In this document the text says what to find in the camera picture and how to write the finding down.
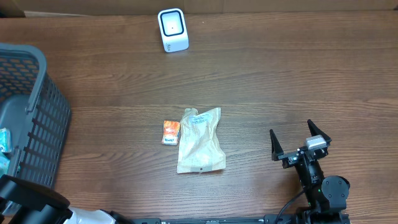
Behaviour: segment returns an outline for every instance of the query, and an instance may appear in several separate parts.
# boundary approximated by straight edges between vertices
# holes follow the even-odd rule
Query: laundry basket
[[[0,128],[14,149],[7,174],[53,188],[71,111],[46,69],[39,49],[0,44]]]

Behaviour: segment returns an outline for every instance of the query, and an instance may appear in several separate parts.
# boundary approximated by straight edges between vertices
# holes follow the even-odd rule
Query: small orange package
[[[178,121],[163,122],[163,139],[162,144],[176,146],[178,137],[180,136],[180,123]]]

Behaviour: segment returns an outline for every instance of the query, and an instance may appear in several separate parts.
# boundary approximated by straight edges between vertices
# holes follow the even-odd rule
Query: crumpled plastic bag
[[[0,129],[0,151],[4,153],[12,152],[11,132],[7,128]]]
[[[0,177],[3,174],[7,174],[9,166],[10,160],[4,155],[4,153],[0,152]]]
[[[182,116],[180,150],[177,173],[208,172],[225,169],[226,157],[221,150],[216,128],[221,108],[198,115],[195,108],[187,108]]]

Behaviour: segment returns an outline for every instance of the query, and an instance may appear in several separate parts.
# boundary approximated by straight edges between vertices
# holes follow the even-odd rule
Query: basket handle
[[[42,85],[46,76],[47,71],[47,61],[45,56],[41,50],[37,47],[31,45],[15,45],[15,44],[3,44],[0,43],[0,51],[10,51],[10,52],[21,52],[25,54],[30,54],[35,57],[39,63],[39,72],[36,76],[36,82],[33,86],[32,93],[30,94],[28,103],[25,108],[26,113],[33,112],[37,99],[39,99],[40,91],[42,89]]]

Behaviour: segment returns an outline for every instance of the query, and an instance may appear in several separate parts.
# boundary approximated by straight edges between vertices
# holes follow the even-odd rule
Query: wood grain surface
[[[74,207],[127,217],[277,213],[300,191],[271,161],[331,136],[325,175],[351,182],[353,223],[398,218],[398,13],[186,16],[190,48],[166,54],[156,16],[1,19],[0,42],[31,44],[70,100],[73,118],[55,190]],[[220,106],[225,170],[177,174],[163,120]],[[305,205],[301,198],[288,212]]]

